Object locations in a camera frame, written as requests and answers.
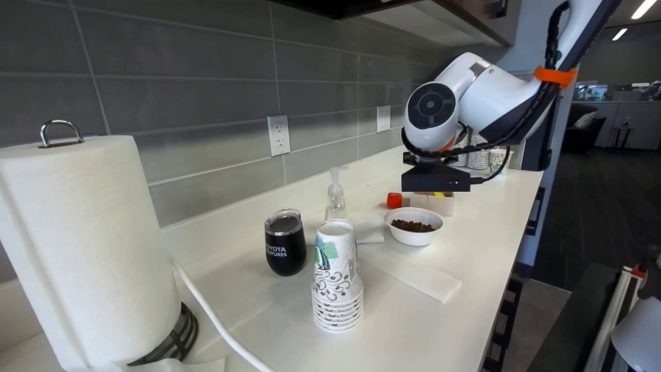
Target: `black tumbler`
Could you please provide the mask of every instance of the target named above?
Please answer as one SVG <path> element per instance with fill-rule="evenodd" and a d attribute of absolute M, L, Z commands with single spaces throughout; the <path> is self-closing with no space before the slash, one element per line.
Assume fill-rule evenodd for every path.
<path fill-rule="evenodd" d="M 266 262 L 276 274 L 294 275 L 303 269 L 307 248 L 301 213 L 296 209 L 281 209 L 264 223 L 266 231 Z"/>

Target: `tumbler lid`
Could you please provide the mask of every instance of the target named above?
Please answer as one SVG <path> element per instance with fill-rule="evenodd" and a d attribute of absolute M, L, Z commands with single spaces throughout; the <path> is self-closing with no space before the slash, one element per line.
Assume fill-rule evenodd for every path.
<path fill-rule="evenodd" d="M 275 236 L 293 234 L 301 230 L 302 227 L 301 212 L 293 208 L 280 209 L 278 212 L 271 214 L 271 217 L 264 223 L 266 232 Z"/>

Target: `ceiling light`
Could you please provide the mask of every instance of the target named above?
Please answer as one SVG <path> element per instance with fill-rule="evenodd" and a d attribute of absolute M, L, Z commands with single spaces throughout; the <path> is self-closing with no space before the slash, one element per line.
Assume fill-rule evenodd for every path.
<path fill-rule="evenodd" d="M 645 13 L 647 13 L 648 10 L 654 5 L 656 0 L 645 0 L 642 2 L 640 7 L 636 9 L 635 12 L 633 12 L 633 15 L 631 16 L 631 19 L 640 19 Z"/>
<path fill-rule="evenodd" d="M 613 37 L 613 41 L 617 41 L 617 39 L 621 38 L 627 30 L 628 28 L 622 28 L 620 31 L 617 31 L 617 34 Z"/>

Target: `electrical outlet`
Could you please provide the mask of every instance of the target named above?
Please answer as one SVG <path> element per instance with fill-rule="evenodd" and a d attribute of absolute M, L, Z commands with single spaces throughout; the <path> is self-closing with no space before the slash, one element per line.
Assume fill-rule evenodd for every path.
<path fill-rule="evenodd" d="M 376 108 L 376 132 L 390 129 L 390 106 L 378 106 Z"/>
<path fill-rule="evenodd" d="M 287 115 L 268 116 L 268 138 L 271 142 L 271 156 L 278 156 L 290 152 L 289 122 Z"/>

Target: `dispenser pump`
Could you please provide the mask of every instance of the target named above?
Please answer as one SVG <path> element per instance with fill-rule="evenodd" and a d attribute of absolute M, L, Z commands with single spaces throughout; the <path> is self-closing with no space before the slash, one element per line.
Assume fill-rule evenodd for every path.
<path fill-rule="evenodd" d="M 332 167 L 330 169 L 331 185 L 328 191 L 328 203 L 326 205 L 326 219 L 345 218 L 344 189 L 340 185 L 340 171 L 348 167 Z"/>

